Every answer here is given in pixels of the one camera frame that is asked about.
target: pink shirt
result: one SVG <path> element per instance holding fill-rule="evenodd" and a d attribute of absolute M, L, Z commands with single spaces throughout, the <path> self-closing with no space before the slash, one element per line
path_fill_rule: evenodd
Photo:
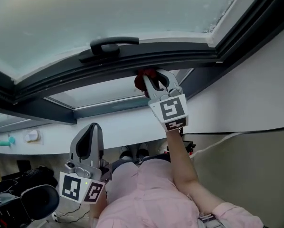
<path fill-rule="evenodd" d="M 167 161 L 148 160 L 140 167 L 125 163 L 115 170 L 106 191 L 108 206 L 97 228 L 198 228 L 198 208 L 177 190 Z M 263 228 L 258 217 L 230 203 L 213 214 L 231 228 Z"/>

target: white cable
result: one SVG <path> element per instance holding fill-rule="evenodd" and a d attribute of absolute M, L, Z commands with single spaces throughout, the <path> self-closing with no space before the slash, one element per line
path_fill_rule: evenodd
<path fill-rule="evenodd" d="M 41 228 L 43 225 L 45 225 L 46 223 L 49 223 L 48 220 L 44 220 L 42 223 L 40 223 L 37 228 Z"/>
<path fill-rule="evenodd" d="M 11 188 L 13 188 L 16 184 L 14 184 L 14 185 L 12 185 L 11 187 L 9 187 L 6 191 L 3 191 L 3 192 L 0 192 L 0 194 L 2 194 L 2 193 L 5 193 L 5 192 L 8 192 Z"/>
<path fill-rule="evenodd" d="M 225 141 L 225 140 L 227 140 L 227 139 L 230 139 L 230 138 L 232 138 L 232 137 L 235 137 L 235 136 L 237 136 L 237 135 L 240 135 L 240 134 L 243 134 L 243 133 L 231 133 L 231 134 L 225 136 L 225 137 L 224 137 L 223 139 L 221 139 L 220 141 L 218 141 L 218 142 L 216 142 L 216 143 L 210 145 L 209 147 L 206 147 L 206 148 L 203 149 L 203 150 L 198 150 L 198 151 L 196 151 L 196 152 L 193 152 L 193 154 L 190 155 L 189 157 L 190 157 L 191 159 L 193 159 L 193 158 L 196 156 L 196 154 L 205 152 L 205 151 L 207 151 L 208 149 L 210 149 L 211 147 L 214 147 L 214 146 L 216 146 L 216 145 L 218 145 L 218 144 L 221 144 L 223 141 Z"/>

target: shoe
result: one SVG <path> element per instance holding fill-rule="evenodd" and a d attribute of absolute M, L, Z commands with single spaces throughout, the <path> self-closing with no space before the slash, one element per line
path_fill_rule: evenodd
<path fill-rule="evenodd" d="M 138 151 L 137 151 L 137 154 L 136 154 L 136 158 L 137 159 L 143 159 L 145 157 L 149 157 L 150 154 L 148 152 L 148 145 L 147 143 L 143 142 L 139 145 L 138 147 Z"/>
<path fill-rule="evenodd" d="M 164 141 L 158 149 L 158 154 L 169 153 L 168 148 L 169 148 L 169 145 L 167 144 L 167 141 Z"/>
<path fill-rule="evenodd" d="M 141 150 L 141 149 L 144 149 L 144 150 L 147 150 L 148 151 L 148 145 L 147 143 L 143 142 L 139 145 L 138 147 L 138 150 Z"/>
<path fill-rule="evenodd" d="M 129 149 L 128 146 L 122 146 L 122 147 L 120 148 L 120 155 L 122 155 L 122 153 L 125 152 L 125 151 L 131 151 L 131 150 Z"/>

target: white wall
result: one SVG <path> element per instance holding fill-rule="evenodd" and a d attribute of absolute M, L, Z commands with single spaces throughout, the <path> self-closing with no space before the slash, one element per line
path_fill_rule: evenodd
<path fill-rule="evenodd" d="M 284 30 L 189 101 L 192 132 L 284 127 Z"/>
<path fill-rule="evenodd" d="M 284 127 L 284 31 L 244 63 L 188 101 L 187 133 L 241 132 Z M 70 143 L 84 126 L 97 122 L 105 148 L 142 143 L 165 137 L 149 108 L 78 120 L 74 126 L 46 125 L 39 129 L 43 145 L 23 142 L 23 131 L 11 135 L 15 146 L 1 153 L 68 153 Z M 7 140 L 0 134 L 0 140 Z"/>

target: window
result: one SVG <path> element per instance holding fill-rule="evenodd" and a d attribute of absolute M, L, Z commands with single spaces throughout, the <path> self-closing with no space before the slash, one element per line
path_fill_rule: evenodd
<path fill-rule="evenodd" d="M 150 67 L 190 98 L 283 29 L 284 0 L 0 0 L 0 112 L 75 124 L 143 107 Z"/>
<path fill-rule="evenodd" d="M 21 80 L 97 38 L 174 33 L 205 42 L 233 1 L 0 0 L 0 71 Z"/>
<path fill-rule="evenodd" d="M 0 114 L 0 133 L 6 133 L 24 128 L 37 127 L 47 123 L 16 116 Z"/>
<path fill-rule="evenodd" d="M 189 70 L 173 70 L 171 72 L 176 76 L 178 82 L 181 82 Z M 132 76 L 88 85 L 52 95 L 49 100 L 55 100 L 60 104 L 76 109 L 126 98 L 144 97 L 144 93 L 135 87 L 134 79 L 135 76 Z"/>

